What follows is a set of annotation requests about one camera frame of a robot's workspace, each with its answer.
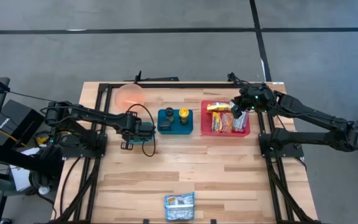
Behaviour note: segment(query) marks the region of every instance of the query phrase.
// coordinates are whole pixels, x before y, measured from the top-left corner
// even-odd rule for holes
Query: red tray
[[[246,129],[243,132],[233,131],[232,133],[212,133],[212,114],[206,112],[206,107],[208,104],[215,103],[215,102],[229,103],[226,101],[209,101],[209,100],[204,100],[201,102],[201,135],[202,136],[244,137],[250,133],[249,116],[247,119]]]

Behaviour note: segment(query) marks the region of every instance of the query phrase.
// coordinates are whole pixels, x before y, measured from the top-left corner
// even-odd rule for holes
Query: black box
[[[0,113],[0,129],[17,140],[20,139],[24,144],[29,142],[43,121],[41,114],[14,100],[9,100]],[[0,131],[0,146],[11,149],[15,145],[15,140]]]

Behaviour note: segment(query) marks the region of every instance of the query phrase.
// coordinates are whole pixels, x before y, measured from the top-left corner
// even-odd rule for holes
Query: orange bowl
[[[114,94],[114,103],[122,111],[127,111],[134,104],[144,105],[144,90],[136,84],[126,84],[118,88]],[[140,111],[140,106],[134,106],[131,111]]]

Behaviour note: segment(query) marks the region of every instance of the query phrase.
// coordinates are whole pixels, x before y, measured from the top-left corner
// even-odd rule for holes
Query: yellow jar lid
[[[181,118],[187,118],[189,116],[189,110],[187,108],[180,109],[179,116]]]

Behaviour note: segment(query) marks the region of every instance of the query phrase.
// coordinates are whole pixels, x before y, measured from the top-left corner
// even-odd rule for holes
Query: wooden table
[[[80,104],[94,108],[98,82],[84,83]],[[285,92],[282,83],[269,83],[273,90]],[[194,130],[189,136],[156,133],[157,152],[153,157],[143,155],[141,147],[132,151],[120,149],[121,136],[107,128],[108,146],[101,160],[98,186],[94,200],[92,223],[165,223],[165,195],[195,192],[195,223],[275,223],[272,196],[264,158],[260,155],[260,133],[256,113],[250,114],[251,132],[244,138],[200,135],[200,102],[229,101],[239,95],[238,88],[144,88],[145,106],[157,120],[159,109],[186,107],[194,112]],[[111,100],[110,113],[122,113]],[[139,117],[150,121],[145,111]],[[292,119],[282,118],[285,127],[294,131]],[[86,128],[89,123],[81,122]],[[275,118],[275,125],[281,124]],[[152,143],[145,146],[152,152]],[[65,162],[64,180],[75,159]],[[297,160],[284,158],[288,188],[300,207],[317,219],[305,168]],[[83,159],[71,173],[64,192],[67,207],[77,194]],[[59,211],[60,182],[55,208]],[[281,194],[280,205],[286,219]],[[81,218],[84,219],[88,196],[85,195]]]

